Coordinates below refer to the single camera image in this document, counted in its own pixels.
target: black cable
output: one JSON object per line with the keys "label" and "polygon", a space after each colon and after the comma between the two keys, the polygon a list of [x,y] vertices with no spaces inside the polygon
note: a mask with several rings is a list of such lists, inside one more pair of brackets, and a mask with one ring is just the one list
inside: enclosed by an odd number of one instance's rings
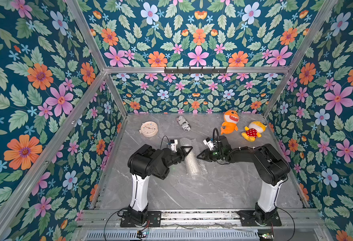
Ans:
{"label": "black cable", "polygon": [[295,234],[295,222],[294,222],[294,219],[293,219],[293,217],[288,213],[288,212],[286,212],[285,210],[283,210],[282,208],[280,208],[280,207],[277,207],[276,206],[276,208],[278,208],[278,209],[280,209],[280,210],[282,210],[282,211],[284,211],[285,213],[287,213],[291,218],[292,218],[292,220],[293,220],[293,225],[294,225],[294,230],[293,230],[293,234],[292,234],[292,236],[288,239],[288,240],[286,240],[286,241],[289,241],[289,240],[291,240],[293,237],[294,237],[294,234]]}
{"label": "black cable", "polygon": [[170,143],[170,140],[168,139],[168,137],[167,137],[167,136],[163,136],[162,141],[160,141],[160,147],[159,147],[159,149],[162,148],[163,139],[164,139],[165,137],[167,138],[168,143]]}

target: pink flower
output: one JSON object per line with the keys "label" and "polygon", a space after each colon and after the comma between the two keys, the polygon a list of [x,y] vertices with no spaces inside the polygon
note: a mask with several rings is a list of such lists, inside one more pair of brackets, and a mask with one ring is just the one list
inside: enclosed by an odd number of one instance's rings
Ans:
{"label": "pink flower", "polygon": [[153,74],[150,73],[150,74],[146,74],[145,79],[146,80],[150,79],[150,81],[153,82],[154,80],[158,79],[158,76],[156,76],[156,73],[153,73]]}
{"label": "pink flower", "polygon": [[61,150],[63,150],[64,145],[62,144],[61,147],[59,148],[59,150],[57,151],[56,155],[54,156],[54,158],[52,159],[52,163],[56,162],[56,157],[62,158],[63,157],[63,153],[60,152]]}
{"label": "pink flower", "polygon": [[273,57],[268,59],[266,63],[268,64],[273,63],[272,66],[277,66],[278,64],[285,65],[286,64],[285,59],[289,58],[293,54],[292,52],[286,53],[286,51],[287,51],[287,45],[281,49],[281,52],[279,52],[276,49],[273,50],[273,53],[272,53]]}
{"label": "pink flower", "polygon": [[201,65],[206,65],[206,59],[208,57],[208,52],[204,52],[202,53],[202,47],[201,46],[197,46],[195,48],[195,54],[193,52],[190,52],[187,54],[192,60],[190,60],[189,65],[193,66],[195,64],[197,64],[197,67],[199,66],[199,64]]}
{"label": "pink flower", "polygon": [[181,89],[185,89],[184,86],[185,84],[182,84],[182,81],[180,81],[179,84],[175,84],[175,89],[178,89],[180,91]]}
{"label": "pink flower", "polygon": [[295,110],[296,112],[296,116],[298,116],[299,118],[301,118],[304,115],[304,108],[298,107],[298,109]]}
{"label": "pink flower", "polygon": [[223,53],[224,49],[225,49],[225,47],[223,46],[223,44],[220,44],[220,45],[217,44],[214,51],[216,51],[217,54],[219,54],[219,53]]}
{"label": "pink flower", "polygon": [[266,52],[262,53],[262,59],[268,59],[272,56],[272,50],[266,49]]}
{"label": "pink flower", "polygon": [[251,89],[251,88],[253,88],[253,85],[254,85],[254,83],[253,83],[252,80],[250,80],[249,82],[246,82],[246,83],[245,83],[246,89]]}
{"label": "pink flower", "polygon": [[344,156],[344,160],[346,163],[350,162],[350,158],[353,158],[353,145],[349,146],[349,140],[345,139],[343,142],[344,145],[341,143],[337,143],[336,147],[342,151],[337,152],[338,157]]}
{"label": "pink flower", "polygon": [[168,82],[173,82],[173,80],[176,79],[176,76],[174,76],[174,74],[163,74],[162,75],[164,76],[163,78],[163,81],[168,81]]}
{"label": "pink flower", "polygon": [[240,80],[241,82],[244,80],[244,79],[248,79],[249,76],[248,76],[249,73],[238,73],[238,76],[236,77],[236,79]]}
{"label": "pink flower", "polygon": [[345,98],[348,95],[350,95],[352,91],[353,91],[353,86],[346,87],[343,91],[341,91],[340,84],[334,85],[333,87],[334,94],[328,92],[324,95],[325,99],[331,100],[330,102],[328,102],[328,104],[326,104],[325,109],[329,110],[329,109],[333,109],[334,107],[334,112],[337,115],[340,115],[343,112],[342,105],[345,107],[353,106],[352,99]]}
{"label": "pink flower", "polygon": [[328,147],[329,142],[324,142],[323,140],[321,140],[321,144],[317,144],[317,146],[320,148],[319,152],[324,152],[324,155],[327,155],[328,152],[327,151],[331,151],[332,149],[330,147]]}
{"label": "pink flower", "polygon": [[295,170],[295,172],[299,173],[299,172],[301,171],[301,168],[302,168],[302,167],[300,167],[299,164],[294,164],[294,170]]}
{"label": "pink flower", "polygon": [[140,88],[146,90],[148,88],[147,82],[145,83],[142,81],[142,83],[140,83]]}
{"label": "pink flower", "polygon": [[66,90],[72,91],[72,88],[75,87],[75,85],[72,83],[72,79],[66,78],[66,81],[63,82],[63,85],[65,85]]}
{"label": "pink flower", "polygon": [[280,147],[281,147],[281,149],[282,149],[282,152],[284,153],[284,155],[285,155],[285,159],[286,159],[286,161],[287,162],[291,162],[291,160],[290,160],[290,157],[289,157],[289,155],[290,155],[290,150],[288,149],[286,149],[286,147],[285,147],[285,145],[280,145]]}
{"label": "pink flower", "polygon": [[49,115],[53,115],[52,113],[52,106],[47,106],[47,103],[43,103],[43,106],[38,106],[38,109],[40,110],[39,116],[44,116],[45,119],[48,119]]}
{"label": "pink flower", "polygon": [[211,91],[214,91],[215,89],[218,89],[218,83],[211,82],[211,84],[208,85],[208,89],[211,89]]}
{"label": "pink flower", "polygon": [[97,117],[97,109],[95,109],[95,107],[94,107],[90,110],[91,110],[91,116],[95,119],[95,117]]}
{"label": "pink flower", "polygon": [[40,180],[38,181],[38,183],[36,184],[36,186],[35,186],[35,187],[33,188],[33,190],[32,190],[32,196],[35,196],[36,193],[38,193],[38,191],[39,191],[39,186],[40,186],[40,188],[42,188],[42,189],[48,187],[47,182],[44,181],[44,180],[46,180],[46,179],[49,177],[49,175],[51,175],[51,173],[50,173],[50,172],[46,172],[46,173],[43,174],[43,176],[41,176]]}
{"label": "pink flower", "polygon": [[182,45],[175,44],[175,47],[173,47],[174,54],[178,53],[180,54],[181,51],[183,51]]}
{"label": "pink flower", "polygon": [[69,114],[73,109],[72,104],[69,102],[73,99],[74,95],[71,93],[66,94],[66,87],[61,84],[59,85],[59,92],[51,87],[50,88],[51,94],[55,97],[48,97],[46,102],[50,106],[55,106],[55,116],[59,116],[61,114],[61,109],[66,114]]}
{"label": "pink flower", "polygon": [[222,80],[222,83],[224,83],[226,80],[229,81],[232,75],[233,73],[220,74],[218,80]]}
{"label": "pink flower", "polygon": [[110,52],[111,53],[104,53],[104,55],[111,59],[110,60],[110,65],[111,66],[115,66],[116,64],[118,64],[119,67],[123,67],[123,64],[129,64],[129,61],[124,57],[125,52],[123,50],[119,50],[118,53],[116,53],[116,50],[114,47],[110,46]]}
{"label": "pink flower", "polygon": [[74,155],[74,153],[78,153],[78,147],[79,147],[79,145],[78,144],[76,144],[76,142],[70,142],[69,143],[69,148],[68,148],[68,152],[71,152],[71,156],[73,156]]}
{"label": "pink flower", "polygon": [[306,93],[306,91],[307,91],[307,87],[305,87],[305,88],[303,88],[303,89],[302,89],[302,87],[299,88],[299,92],[297,92],[297,94],[295,94],[295,96],[298,97],[298,98],[297,98],[297,101],[298,101],[298,102],[299,102],[299,101],[301,101],[302,103],[305,102],[305,97],[308,97],[308,96],[309,96],[309,94]]}
{"label": "pink flower", "polygon": [[125,57],[128,57],[128,60],[135,59],[134,53],[131,53],[131,50],[128,50],[128,51],[125,50]]}
{"label": "pink flower", "polygon": [[50,201],[50,197],[47,200],[46,197],[42,197],[41,203],[35,204],[35,209],[37,210],[37,212],[35,213],[35,217],[39,216],[40,214],[42,217],[46,215],[46,210],[51,209],[51,204],[49,204]]}
{"label": "pink flower", "polygon": [[294,88],[296,88],[298,86],[296,82],[297,82],[297,77],[295,77],[295,78],[293,78],[293,76],[290,77],[290,80],[287,82],[287,85],[289,85],[287,87],[287,91],[290,90],[290,92],[293,92]]}
{"label": "pink flower", "polygon": [[326,79],[326,84],[324,84],[324,88],[326,91],[333,90],[333,85],[337,84],[337,82],[334,81],[334,78]]}
{"label": "pink flower", "polygon": [[25,4],[25,0],[13,0],[10,5],[19,11],[20,17],[24,18],[24,16],[27,16],[29,19],[32,19],[32,16],[29,13],[32,11],[32,8]]}

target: floral wallpaper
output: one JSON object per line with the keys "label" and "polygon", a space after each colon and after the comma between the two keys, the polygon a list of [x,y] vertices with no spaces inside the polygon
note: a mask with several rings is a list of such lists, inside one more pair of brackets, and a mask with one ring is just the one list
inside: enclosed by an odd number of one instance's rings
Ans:
{"label": "floral wallpaper", "polygon": [[80,7],[110,66],[241,67],[288,65],[322,3],[95,0]]}
{"label": "floral wallpaper", "polygon": [[353,241],[353,1],[339,0],[270,113],[306,199]]}

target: metal rail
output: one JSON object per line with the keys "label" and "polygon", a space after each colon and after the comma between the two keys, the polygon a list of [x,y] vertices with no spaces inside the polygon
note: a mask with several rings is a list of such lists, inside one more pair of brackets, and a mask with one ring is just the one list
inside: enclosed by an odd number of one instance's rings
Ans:
{"label": "metal rail", "polygon": [[314,41],[315,36],[321,29],[323,23],[325,22],[326,18],[332,11],[334,5],[337,3],[338,0],[325,0],[323,3],[321,9],[317,13],[316,17],[314,18],[314,21],[312,22],[312,25],[309,28],[309,32],[307,32],[306,37],[304,38],[304,41],[302,42],[301,46],[299,49],[296,51],[292,61],[290,62],[289,65],[289,72],[281,79],[279,85],[275,89],[275,92],[272,94],[269,104],[267,105],[266,109],[264,110],[264,117],[267,118],[269,115],[270,111],[272,110],[273,106],[279,99],[279,96],[281,95],[282,91],[285,89],[287,82],[290,80],[290,78],[293,76],[295,69],[297,66],[301,63],[302,58],[304,57],[307,49],[310,47],[312,42]]}

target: aluminum frame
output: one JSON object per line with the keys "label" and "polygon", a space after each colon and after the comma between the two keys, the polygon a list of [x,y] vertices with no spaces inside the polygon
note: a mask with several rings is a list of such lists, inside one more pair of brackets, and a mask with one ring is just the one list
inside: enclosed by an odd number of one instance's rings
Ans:
{"label": "aluminum frame", "polygon": [[319,30],[321,29],[322,25],[326,21],[326,18],[328,17],[330,12],[332,11],[334,5],[337,4],[337,2],[338,2],[338,0],[325,0],[323,5],[321,6],[321,9],[319,10],[317,15],[315,16],[314,21],[312,22],[312,25],[309,28],[309,32],[306,34],[304,41],[302,42],[301,46],[296,51],[292,61],[290,62],[289,72],[281,79],[279,85],[277,86],[274,93],[272,94],[272,96],[269,100],[269,104],[267,105],[266,109],[263,112],[264,117],[266,117],[266,118],[268,117],[273,106],[278,101],[281,93],[285,89],[287,82],[293,76],[295,69],[301,63],[301,60],[304,57],[307,49],[313,43],[315,36],[317,35]]}
{"label": "aluminum frame", "polygon": [[30,196],[32,189],[36,183],[40,180],[47,166],[56,155],[60,145],[65,141],[68,134],[71,132],[74,123],[80,118],[84,109],[89,104],[89,101],[94,96],[96,90],[100,87],[106,73],[101,72],[95,78],[94,82],[88,87],[86,92],[78,104],[73,108],[71,113],[67,116],[62,126],[58,129],[56,134],[49,141],[43,152],[37,158],[32,167],[25,174],[19,185],[12,192],[11,196],[7,200],[6,204],[0,210],[0,238],[3,232],[9,227],[15,216],[20,211],[27,197]]}

